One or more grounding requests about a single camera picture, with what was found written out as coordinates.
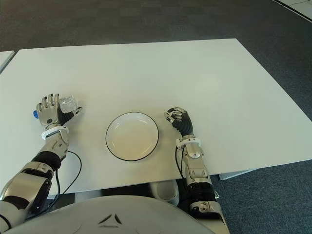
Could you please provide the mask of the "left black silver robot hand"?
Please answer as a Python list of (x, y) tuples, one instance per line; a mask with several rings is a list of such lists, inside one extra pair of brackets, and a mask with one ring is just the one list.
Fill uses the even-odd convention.
[(43, 97), (36, 106), (39, 121), (46, 130), (64, 125), (81, 111), (82, 107), (77, 107), (70, 112), (63, 112), (60, 106), (59, 94), (49, 94)]

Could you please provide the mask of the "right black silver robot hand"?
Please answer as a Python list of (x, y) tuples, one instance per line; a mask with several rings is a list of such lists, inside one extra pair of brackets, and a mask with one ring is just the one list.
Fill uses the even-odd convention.
[(175, 128), (182, 137), (187, 135), (193, 135), (193, 125), (186, 110), (181, 107), (170, 108), (164, 113), (164, 117), (170, 122), (173, 128)]

